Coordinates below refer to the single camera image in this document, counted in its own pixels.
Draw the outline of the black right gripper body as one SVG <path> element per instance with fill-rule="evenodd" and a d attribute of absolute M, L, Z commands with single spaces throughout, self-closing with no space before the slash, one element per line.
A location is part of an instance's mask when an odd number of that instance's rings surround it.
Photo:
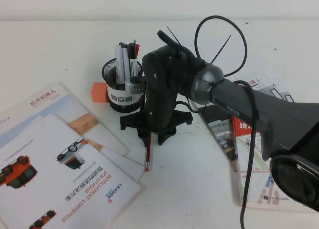
<path fill-rule="evenodd" d="M 181 124 L 191 125 L 191 112 L 175 109 L 177 88 L 170 76 L 184 58 L 170 46 L 164 46 L 142 58 L 146 78 L 145 95 L 140 111 L 120 118 L 121 130 L 127 127 L 162 133 Z"/>

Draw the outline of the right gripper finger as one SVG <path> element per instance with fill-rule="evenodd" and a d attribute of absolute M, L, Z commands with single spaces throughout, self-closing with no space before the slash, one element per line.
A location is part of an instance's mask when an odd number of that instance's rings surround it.
<path fill-rule="evenodd" d="M 143 142 L 144 147 L 149 147 L 151 132 L 144 129 L 138 129 L 138 138 Z"/>
<path fill-rule="evenodd" d="M 176 129 L 169 129 L 164 132 L 158 133 L 158 144 L 163 145 L 170 137 L 176 135 Z"/>

